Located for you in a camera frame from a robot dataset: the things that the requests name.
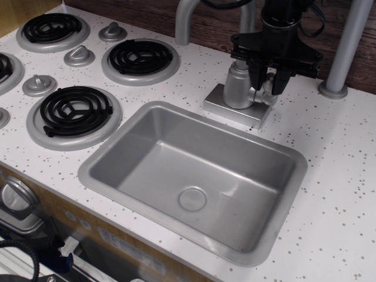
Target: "sink rim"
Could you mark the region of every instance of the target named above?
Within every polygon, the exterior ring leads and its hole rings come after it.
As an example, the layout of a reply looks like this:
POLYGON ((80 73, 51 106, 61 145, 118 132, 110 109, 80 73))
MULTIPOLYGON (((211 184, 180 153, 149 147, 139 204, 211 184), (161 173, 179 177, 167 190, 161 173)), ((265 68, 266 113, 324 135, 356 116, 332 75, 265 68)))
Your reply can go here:
POLYGON ((214 254, 223 257, 224 259, 240 265, 240 266, 255 266, 262 263, 270 254, 273 244, 277 239, 278 233, 288 215, 289 210, 294 202, 297 192, 301 187, 301 182, 304 179, 306 171, 308 169, 308 164, 304 156, 298 151, 279 145, 277 143, 262 139, 260 137, 251 135, 247 132, 235 129, 228 125, 224 125, 217 121, 211 120, 204 116, 189 112, 177 106, 171 105, 167 102, 154 101, 144 104, 134 115, 132 115, 129 120, 125 122, 97 151, 95 151, 88 159, 86 159, 80 166, 78 170, 79 181, 91 190, 102 194, 103 196, 112 199, 123 206, 151 219, 157 224, 160 224, 171 230, 180 236, 190 240, 201 247, 213 252, 214 254), (122 137, 124 137, 127 132, 129 132, 134 126, 137 125, 149 111, 161 108, 163 110, 168 110, 178 115, 182 115, 189 118, 195 122, 203 123, 214 127, 215 129, 221 130, 224 134, 228 133, 235 135, 236 137, 249 140, 257 145, 267 147, 269 149, 276 150, 287 156, 290 156, 294 162, 295 166, 291 177, 288 178, 285 188, 281 192, 280 198, 277 200, 273 211, 269 219, 264 226, 262 234, 258 243, 256 243, 254 249, 248 253, 239 252, 214 238, 188 226, 187 224, 180 222, 169 216, 168 214, 155 209, 147 204, 142 203, 140 200, 133 198, 121 191, 118 191, 114 187, 107 185, 97 179, 90 176, 90 171, 97 162, 107 154, 112 148, 112 145, 119 142, 122 137))

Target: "countertop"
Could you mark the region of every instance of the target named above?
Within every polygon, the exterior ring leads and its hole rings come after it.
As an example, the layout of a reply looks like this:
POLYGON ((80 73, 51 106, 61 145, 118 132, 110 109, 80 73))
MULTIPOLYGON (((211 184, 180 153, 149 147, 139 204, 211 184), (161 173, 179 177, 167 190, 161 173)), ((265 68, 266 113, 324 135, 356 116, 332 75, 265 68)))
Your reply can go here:
POLYGON ((119 23, 127 39, 164 41, 181 59, 177 73, 164 82, 122 86, 107 79, 100 67, 102 55, 114 43, 102 42, 98 32, 112 20, 63 5, 52 12, 79 15, 89 24, 83 45, 96 59, 70 68, 63 61, 67 51, 27 52, 17 45, 16 31, 0 39, 0 52, 16 56, 25 66, 21 83, 0 96, 0 107, 11 115, 0 129, 0 164, 216 281, 375 281, 376 96, 349 89, 346 98, 331 100, 318 94, 320 80, 296 76, 262 129, 250 129, 203 110, 204 98, 226 80, 233 61, 228 54, 195 44, 177 46, 168 36, 119 23), (256 267, 236 266, 82 186, 78 168, 100 144, 56 152, 31 141, 26 117, 40 98, 25 96, 22 84, 34 74, 53 76, 59 88, 86 85, 109 91, 121 104, 121 124, 144 103, 162 100, 302 153, 308 172, 267 260, 256 267))

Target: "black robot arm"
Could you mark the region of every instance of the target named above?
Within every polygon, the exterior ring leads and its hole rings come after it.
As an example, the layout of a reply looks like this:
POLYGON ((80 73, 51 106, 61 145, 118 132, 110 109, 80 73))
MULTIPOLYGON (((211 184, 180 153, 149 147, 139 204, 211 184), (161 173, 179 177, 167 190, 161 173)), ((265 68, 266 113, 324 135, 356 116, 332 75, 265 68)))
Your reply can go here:
POLYGON ((276 69, 272 94, 279 95, 291 76, 316 78, 323 55, 298 37, 302 13, 314 0, 266 0, 261 11, 263 30, 231 37, 231 56, 247 62, 251 86, 260 90, 268 68, 276 69))

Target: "burner drip pan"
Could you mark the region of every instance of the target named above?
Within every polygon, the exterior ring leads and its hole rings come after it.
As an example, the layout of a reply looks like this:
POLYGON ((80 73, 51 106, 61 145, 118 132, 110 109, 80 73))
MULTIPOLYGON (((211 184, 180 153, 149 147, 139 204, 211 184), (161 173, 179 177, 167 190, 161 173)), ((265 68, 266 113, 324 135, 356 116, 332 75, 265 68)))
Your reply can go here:
POLYGON ((35 53, 54 53, 54 52, 61 52, 73 48, 79 44, 81 44, 89 35, 90 29, 87 23, 78 16, 69 15, 69 14, 44 14, 34 19, 31 19, 29 22, 24 24, 17 30, 16 39, 18 45, 27 51, 35 52, 35 53), (52 21, 52 25, 48 26, 45 22, 44 17, 48 18, 51 15, 58 15, 58 19, 56 21, 52 21), (53 33, 55 38, 59 38, 59 35, 55 35, 55 31, 58 31, 64 28, 66 25, 71 26, 71 20, 68 23, 64 23, 61 21, 62 16, 68 16, 69 18, 73 18, 77 20, 78 24, 77 27, 73 27, 71 32, 69 33, 62 33, 62 38, 57 40, 48 41, 47 39, 41 36, 41 40, 36 40, 35 43, 30 42, 30 40, 26 37, 24 33, 25 26, 28 27, 28 23, 30 21, 34 21, 35 19, 38 20, 39 25, 37 28, 42 28, 42 32, 39 33, 53 33))
POLYGON ((179 66, 180 59, 176 50, 155 39, 124 41, 110 48, 102 58, 105 76, 116 83, 128 86, 147 86, 162 82, 173 76, 179 66), (111 58, 112 51, 116 52, 116 55, 111 58), (164 59, 168 61, 165 64, 161 63, 164 59))
MULTIPOLYGON (((77 89, 84 89, 87 88, 86 86, 75 86, 71 88, 77 89)), ((106 102, 100 100, 101 107, 110 107, 112 108, 112 113, 107 116, 105 122, 103 122, 100 126, 96 128, 91 128, 91 130, 83 130, 82 134, 79 135, 70 135, 63 132, 62 135, 49 134, 51 133, 47 127, 50 127, 51 124, 48 124, 44 120, 44 116, 41 115, 41 107, 42 104, 45 104, 48 100, 51 100, 53 94, 39 100, 32 109, 30 110, 27 120, 26 120, 26 128, 28 130, 29 136, 31 139, 37 143, 38 145, 55 151, 74 151, 74 150, 81 150, 87 147, 91 147, 95 144, 98 144, 105 139, 107 139, 115 130, 119 127, 120 121, 122 118, 122 110, 118 100, 109 92, 99 89, 99 88, 89 88, 92 89, 93 92, 100 92, 108 99, 108 105, 105 105, 106 102)), ((61 110, 64 110, 66 114, 69 116, 73 112, 77 112, 77 116, 72 118, 67 123, 74 123, 79 121, 80 119, 86 118, 86 114, 89 108, 92 107, 91 104, 94 103, 96 98, 84 98, 83 101, 77 100, 77 98, 72 99, 70 102, 67 102, 64 99, 59 100, 56 107, 52 107, 48 115, 54 116, 55 119, 61 119, 59 116, 64 115, 61 110)))
POLYGON ((19 59, 17 59, 16 57, 10 55, 10 54, 7 54, 7 53, 0 53, 1 55, 3 56, 6 56, 10 63, 11 63, 11 69, 12 69, 12 72, 10 75, 6 75, 4 76, 1 80, 0 80, 0 95, 3 95, 7 92, 9 92, 10 90, 12 90, 14 87, 16 87, 20 81, 22 80, 23 78, 23 74, 24 74, 24 70, 23 70, 23 65, 21 64, 21 62, 19 61, 19 59))

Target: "gray pipe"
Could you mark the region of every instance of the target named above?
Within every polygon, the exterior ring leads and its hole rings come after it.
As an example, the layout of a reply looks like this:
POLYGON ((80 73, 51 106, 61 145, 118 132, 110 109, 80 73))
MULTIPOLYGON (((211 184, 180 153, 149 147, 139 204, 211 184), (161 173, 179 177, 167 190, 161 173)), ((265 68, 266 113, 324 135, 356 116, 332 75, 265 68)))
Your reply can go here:
POLYGON ((340 44, 334 57, 326 82, 320 84, 320 92, 332 99, 341 99, 347 95, 344 85, 362 32, 372 8, 373 0, 353 0, 340 44))
MULTIPOLYGON (((175 42, 186 46, 190 42, 190 20, 200 0, 180 0, 176 10, 175 42)), ((256 0, 241 7, 240 33, 254 31, 256 23, 256 0)))

